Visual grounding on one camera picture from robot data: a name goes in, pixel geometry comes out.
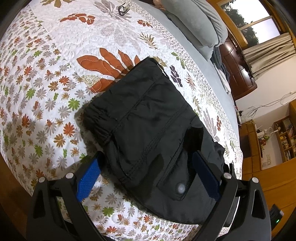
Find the black pants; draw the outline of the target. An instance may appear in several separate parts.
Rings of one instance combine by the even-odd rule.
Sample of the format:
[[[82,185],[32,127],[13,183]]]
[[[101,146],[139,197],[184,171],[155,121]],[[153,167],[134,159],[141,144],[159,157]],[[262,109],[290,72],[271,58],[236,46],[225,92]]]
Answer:
[[[163,73],[145,58],[84,109],[84,126],[102,147],[109,171],[158,217],[201,225],[216,204],[198,174],[201,152],[219,170],[224,148]]]

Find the wooden side cabinet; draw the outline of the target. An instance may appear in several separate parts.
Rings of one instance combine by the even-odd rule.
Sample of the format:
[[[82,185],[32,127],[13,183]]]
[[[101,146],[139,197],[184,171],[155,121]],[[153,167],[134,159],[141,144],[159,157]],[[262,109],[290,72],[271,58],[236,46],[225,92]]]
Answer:
[[[275,204],[284,215],[271,232],[275,237],[295,210],[295,158],[280,165],[262,169],[261,152],[254,124],[239,128],[240,147],[243,151],[242,179],[259,179],[268,209]]]

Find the wooden bookshelf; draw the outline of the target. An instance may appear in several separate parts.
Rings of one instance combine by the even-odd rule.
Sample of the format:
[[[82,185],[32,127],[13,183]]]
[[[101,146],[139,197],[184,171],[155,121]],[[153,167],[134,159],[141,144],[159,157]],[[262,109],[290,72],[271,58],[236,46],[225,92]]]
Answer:
[[[280,147],[282,162],[295,158],[295,100],[289,103],[289,115],[274,122],[275,135]]]

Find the dark wooden headboard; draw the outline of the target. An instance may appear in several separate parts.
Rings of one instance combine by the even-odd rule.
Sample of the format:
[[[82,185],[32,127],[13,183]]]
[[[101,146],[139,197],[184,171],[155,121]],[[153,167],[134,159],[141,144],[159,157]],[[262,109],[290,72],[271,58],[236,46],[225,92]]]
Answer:
[[[230,36],[219,46],[222,62],[230,74],[230,88],[234,100],[239,100],[257,88],[255,79],[245,62],[241,49]]]

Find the dark grey folded blanket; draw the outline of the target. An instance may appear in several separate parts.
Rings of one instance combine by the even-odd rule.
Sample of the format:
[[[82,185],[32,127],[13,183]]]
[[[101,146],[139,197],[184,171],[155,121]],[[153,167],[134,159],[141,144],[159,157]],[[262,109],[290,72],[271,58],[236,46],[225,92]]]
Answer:
[[[225,64],[222,62],[221,53],[218,47],[214,47],[211,62],[220,78],[220,81],[223,85],[223,88],[225,92],[230,95],[231,94],[231,88],[230,88],[230,74],[225,66]]]

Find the beige curtain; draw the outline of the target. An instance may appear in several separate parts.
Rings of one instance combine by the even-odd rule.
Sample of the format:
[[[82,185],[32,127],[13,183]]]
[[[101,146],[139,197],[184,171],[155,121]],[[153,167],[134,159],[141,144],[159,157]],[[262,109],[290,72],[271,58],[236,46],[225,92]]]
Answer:
[[[272,68],[295,56],[295,45],[290,33],[284,33],[268,41],[249,47],[242,55],[255,80]]]

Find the floral quilted bedspread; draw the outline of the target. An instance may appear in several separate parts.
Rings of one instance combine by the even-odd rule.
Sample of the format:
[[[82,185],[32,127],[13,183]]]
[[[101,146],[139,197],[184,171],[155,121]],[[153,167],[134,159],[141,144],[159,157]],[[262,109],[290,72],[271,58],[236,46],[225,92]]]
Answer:
[[[158,20],[130,4],[120,16],[120,1],[32,1],[1,39],[1,154],[28,193],[99,149],[82,125],[83,106],[146,57],[163,66],[242,176],[239,136],[207,79]]]

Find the grey bed sheet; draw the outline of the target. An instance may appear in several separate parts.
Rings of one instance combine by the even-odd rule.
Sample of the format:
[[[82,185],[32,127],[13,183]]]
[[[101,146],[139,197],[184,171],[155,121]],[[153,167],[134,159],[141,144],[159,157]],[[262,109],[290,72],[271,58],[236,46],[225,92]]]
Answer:
[[[196,48],[187,40],[178,27],[167,18],[167,16],[159,9],[154,6],[136,1],[143,9],[150,13],[156,20],[158,20],[168,32],[170,32],[175,39],[184,47],[187,53],[192,57],[193,61],[199,67],[205,78],[207,79],[209,85],[212,87],[214,93],[219,99],[222,108],[224,109],[227,118],[229,119],[236,136],[239,136],[239,128],[237,123],[237,115],[234,109],[233,97],[227,94],[218,76],[218,73],[214,69],[211,61],[206,61],[206,59],[196,50]]]

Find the wooden framed window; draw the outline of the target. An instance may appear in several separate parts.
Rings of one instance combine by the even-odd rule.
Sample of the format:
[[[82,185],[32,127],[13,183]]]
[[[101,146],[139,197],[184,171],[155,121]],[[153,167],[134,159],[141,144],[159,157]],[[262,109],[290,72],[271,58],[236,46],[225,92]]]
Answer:
[[[268,1],[208,1],[241,49],[287,33],[288,28]]]

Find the grey pillow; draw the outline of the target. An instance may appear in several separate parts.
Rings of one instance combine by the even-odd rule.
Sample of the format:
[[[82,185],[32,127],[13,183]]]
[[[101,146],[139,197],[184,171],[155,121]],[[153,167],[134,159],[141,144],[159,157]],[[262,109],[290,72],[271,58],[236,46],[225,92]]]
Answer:
[[[209,61],[228,32],[224,21],[207,1],[161,1],[166,16],[188,41]]]

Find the black eyeglasses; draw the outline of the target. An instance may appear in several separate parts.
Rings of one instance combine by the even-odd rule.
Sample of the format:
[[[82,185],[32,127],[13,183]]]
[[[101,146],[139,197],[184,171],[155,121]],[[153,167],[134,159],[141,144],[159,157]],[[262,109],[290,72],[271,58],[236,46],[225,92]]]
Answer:
[[[130,4],[122,4],[118,7],[118,13],[120,16],[124,16],[125,14],[128,13],[128,11],[130,10]]]

